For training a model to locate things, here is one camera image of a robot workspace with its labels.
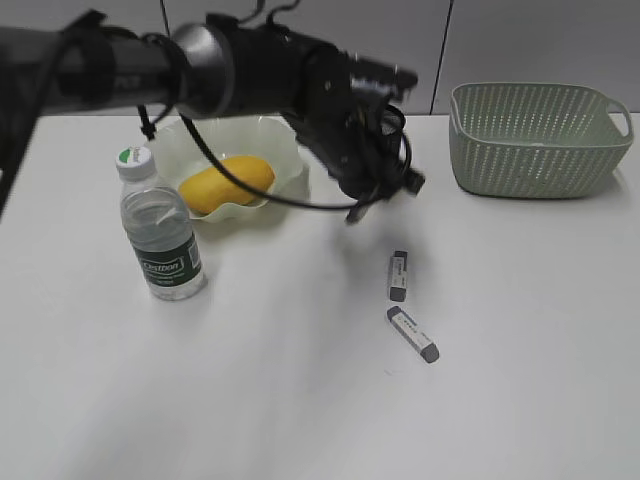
gray cap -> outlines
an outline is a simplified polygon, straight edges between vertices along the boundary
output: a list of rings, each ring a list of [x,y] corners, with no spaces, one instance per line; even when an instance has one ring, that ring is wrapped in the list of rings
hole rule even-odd
[[[120,152],[116,159],[120,178],[125,182],[137,182],[156,173],[156,163],[147,147],[130,147]]]

green label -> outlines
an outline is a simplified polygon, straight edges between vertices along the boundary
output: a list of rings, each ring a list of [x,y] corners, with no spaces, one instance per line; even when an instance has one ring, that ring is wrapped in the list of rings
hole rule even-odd
[[[177,287],[194,278],[201,269],[195,235],[166,252],[145,252],[133,248],[149,283],[159,287]]]

green basket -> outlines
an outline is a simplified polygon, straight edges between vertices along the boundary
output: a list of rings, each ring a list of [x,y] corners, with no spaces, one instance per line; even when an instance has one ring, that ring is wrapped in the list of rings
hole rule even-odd
[[[609,110],[626,119],[623,135]],[[591,88],[539,83],[462,85],[451,93],[456,181],[479,195],[573,198],[591,193],[633,143],[627,109]]]

plastic bottle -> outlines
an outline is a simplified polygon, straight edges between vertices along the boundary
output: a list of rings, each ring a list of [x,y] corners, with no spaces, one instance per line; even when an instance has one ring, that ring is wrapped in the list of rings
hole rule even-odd
[[[151,292],[163,300],[195,295],[207,280],[182,198],[158,175],[146,147],[124,150],[116,166],[122,225]]]

yellow mango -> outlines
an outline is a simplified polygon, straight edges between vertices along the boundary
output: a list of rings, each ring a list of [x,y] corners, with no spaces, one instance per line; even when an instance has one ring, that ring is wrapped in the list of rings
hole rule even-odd
[[[262,158],[252,155],[229,157],[222,164],[233,175],[260,190],[268,190],[275,174]],[[197,212],[209,214],[223,203],[246,205],[255,199],[251,193],[227,180],[215,167],[187,178],[178,189],[185,203]]]

